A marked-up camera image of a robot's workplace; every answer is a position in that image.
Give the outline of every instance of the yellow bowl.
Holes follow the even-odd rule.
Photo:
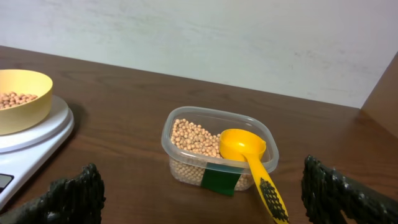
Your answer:
[[[37,98],[7,109],[0,109],[0,135],[16,133],[41,122],[50,112],[52,80],[43,73],[28,70],[0,70],[0,93],[14,91]]]

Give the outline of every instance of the clear plastic container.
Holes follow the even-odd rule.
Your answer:
[[[265,140],[267,149],[261,159],[268,172],[278,165],[279,152],[274,138],[268,128],[260,121],[235,113],[184,106],[173,110],[163,128],[162,146],[170,156],[170,170],[179,181],[193,185],[201,185],[205,169],[241,174],[235,190],[246,190],[254,183],[247,162],[220,159],[179,149],[172,144],[170,137],[176,119],[202,125],[211,134],[221,134],[225,129],[238,128],[250,131]]]

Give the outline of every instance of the digital display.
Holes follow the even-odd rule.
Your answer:
[[[7,187],[7,185],[13,180],[13,176],[0,174],[0,193]]]

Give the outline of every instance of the green tape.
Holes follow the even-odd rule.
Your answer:
[[[228,169],[232,172],[237,172],[237,174],[217,171],[220,169]],[[242,170],[243,168],[207,163],[201,186],[220,194],[232,196],[234,195],[235,185],[241,176]]]

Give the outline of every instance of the yellow scoop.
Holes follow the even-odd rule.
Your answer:
[[[241,129],[221,133],[220,154],[224,159],[247,161],[262,202],[274,221],[289,223],[285,204],[260,159],[266,151],[266,142],[259,136]]]

